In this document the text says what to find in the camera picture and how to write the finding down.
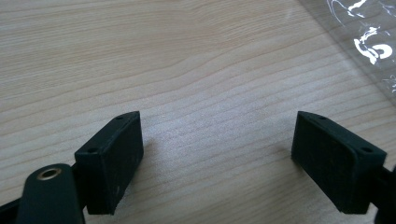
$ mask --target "black plastic part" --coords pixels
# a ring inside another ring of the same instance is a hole
[[[139,112],[120,115],[75,153],[90,214],[112,214],[143,158]]]
[[[29,175],[16,223],[85,223],[69,165],[53,164]]]
[[[0,207],[0,223],[13,224],[17,221],[20,200],[17,199]]]
[[[371,194],[372,203],[378,208],[376,224],[396,223],[396,167],[393,172],[383,168],[375,180]]]
[[[367,212],[386,155],[330,119],[298,112],[291,156],[343,213]]]

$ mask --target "black clamp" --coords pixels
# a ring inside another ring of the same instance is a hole
[[[85,223],[114,215],[143,159],[138,111],[117,116],[75,153],[76,163],[52,164],[26,179],[22,197],[0,207],[0,223]]]
[[[292,158],[345,214],[366,214],[373,203],[375,223],[396,223],[396,169],[383,167],[387,153],[337,123],[300,111]]]

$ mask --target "wooden table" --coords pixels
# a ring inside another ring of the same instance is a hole
[[[0,204],[140,110],[145,157],[88,223],[372,222],[290,159],[298,110],[396,163],[395,107],[296,0],[3,0],[0,109]]]

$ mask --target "transparent plastic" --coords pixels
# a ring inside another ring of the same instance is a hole
[[[300,0],[396,103],[396,0]]]

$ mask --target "small hole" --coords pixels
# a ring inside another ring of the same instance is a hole
[[[61,169],[59,168],[49,168],[48,170],[45,170],[41,172],[38,176],[37,179],[39,180],[49,180],[52,179],[53,177],[57,176],[58,174],[61,173]]]
[[[91,148],[88,148],[88,150],[87,150],[89,153],[96,153],[97,151],[98,151],[98,148],[97,147],[91,147]]]
[[[368,147],[363,147],[361,150],[363,150],[365,152],[373,152],[373,150]]]

